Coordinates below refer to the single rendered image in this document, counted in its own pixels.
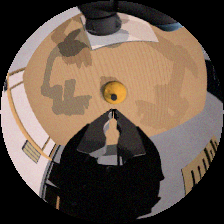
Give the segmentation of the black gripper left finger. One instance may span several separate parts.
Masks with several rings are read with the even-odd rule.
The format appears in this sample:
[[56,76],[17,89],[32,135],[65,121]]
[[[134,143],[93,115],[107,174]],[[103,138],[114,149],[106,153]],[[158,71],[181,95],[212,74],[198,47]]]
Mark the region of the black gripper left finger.
[[86,124],[66,144],[61,154],[60,163],[55,171],[60,176],[69,165],[77,162],[88,162],[90,156],[96,158],[98,164],[100,157],[106,153],[106,131],[109,121],[113,118],[114,109],[110,109],[89,124]]

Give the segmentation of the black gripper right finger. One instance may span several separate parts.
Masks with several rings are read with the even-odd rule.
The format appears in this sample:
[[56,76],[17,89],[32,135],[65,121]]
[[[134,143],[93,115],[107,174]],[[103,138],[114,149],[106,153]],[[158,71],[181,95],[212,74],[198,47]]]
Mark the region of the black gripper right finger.
[[134,165],[146,166],[157,174],[159,181],[164,180],[160,155],[150,138],[117,109],[114,109],[114,119],[119,132],[117,154],[122,157],[122,165],[132,158]]

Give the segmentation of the golden yellow dome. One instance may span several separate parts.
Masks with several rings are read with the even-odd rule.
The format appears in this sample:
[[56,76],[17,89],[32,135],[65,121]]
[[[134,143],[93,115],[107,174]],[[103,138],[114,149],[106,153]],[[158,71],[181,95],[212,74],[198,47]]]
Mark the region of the golden yellow dome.
[[108,103],[119,104],[125,99],[126,89],[122,83],[111,81],[104,86],[102,93]]

